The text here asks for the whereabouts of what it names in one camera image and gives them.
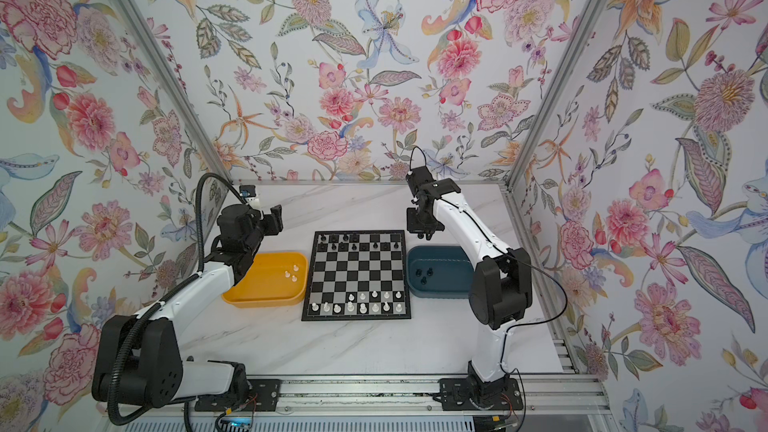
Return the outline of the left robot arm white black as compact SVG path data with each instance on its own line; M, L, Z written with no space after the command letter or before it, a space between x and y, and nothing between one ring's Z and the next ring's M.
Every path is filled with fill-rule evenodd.
M152 305L105 323L92 379L95 400L112 409L140 410L203 397L226 407L247 401L243 364L185 359L179 338L214 299L245 278L263 240L283 231L283 208L263 213L249 204L230 205L217 225L220 233L202 270Z

